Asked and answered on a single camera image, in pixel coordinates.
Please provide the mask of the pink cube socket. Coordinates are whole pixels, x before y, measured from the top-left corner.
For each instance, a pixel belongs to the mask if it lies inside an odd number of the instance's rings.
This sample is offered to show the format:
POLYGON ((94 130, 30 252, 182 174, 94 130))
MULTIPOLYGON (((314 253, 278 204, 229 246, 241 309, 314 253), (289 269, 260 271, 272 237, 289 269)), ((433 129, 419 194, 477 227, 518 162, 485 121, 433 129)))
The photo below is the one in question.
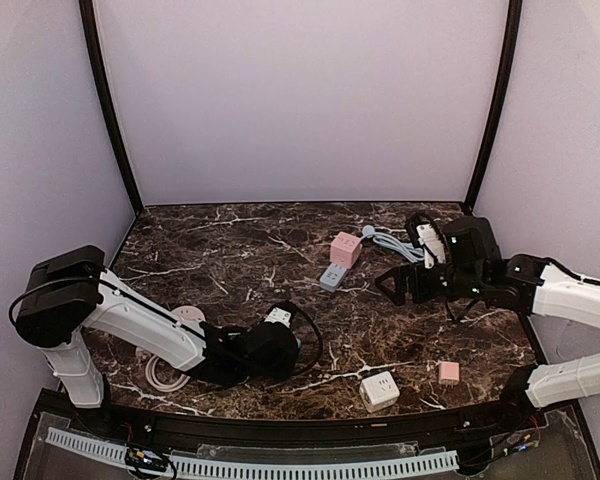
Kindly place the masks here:
POLYGON ((346 269, 352 269, 360 257, 362 239, 358 236, 339 232, 330 244, 330 262, 346 269))

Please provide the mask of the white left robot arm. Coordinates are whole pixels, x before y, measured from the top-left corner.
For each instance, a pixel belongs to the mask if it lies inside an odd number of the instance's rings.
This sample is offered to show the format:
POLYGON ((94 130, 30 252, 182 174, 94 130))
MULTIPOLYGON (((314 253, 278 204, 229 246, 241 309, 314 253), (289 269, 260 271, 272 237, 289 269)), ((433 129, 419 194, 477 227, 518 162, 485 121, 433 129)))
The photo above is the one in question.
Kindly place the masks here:
POLYGON ((43 353, 79 409, 103 406, 108 386, 82 329, 100 330, 164 360, 185 376, 232 387, 252 378, 290 378, 300 353, 291 330, 295 308, 273 306, 250 328, 190 324, 125 285, 87 245, 31 270, 8 310, 18 335, 43 353))

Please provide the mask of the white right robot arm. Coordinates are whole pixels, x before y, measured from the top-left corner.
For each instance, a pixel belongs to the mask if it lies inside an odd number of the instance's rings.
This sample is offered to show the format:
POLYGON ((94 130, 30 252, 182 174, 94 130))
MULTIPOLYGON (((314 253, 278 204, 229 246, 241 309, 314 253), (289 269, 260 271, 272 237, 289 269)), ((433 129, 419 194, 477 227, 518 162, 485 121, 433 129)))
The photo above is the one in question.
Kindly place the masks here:
MULTIPOLYGON (((438 226, 424 213, 405 224, 424 257, 389 269, 376 287, 395 305, 441 298, 470 305, 571 320, 600 330, 600 280, 578 274, 552 258, 501 256, 490 222, 466 216, 438 226)), ((600 395, 600 353, 558 364, 517 368, 501 393, 505 403, 541 409, 600 395)))

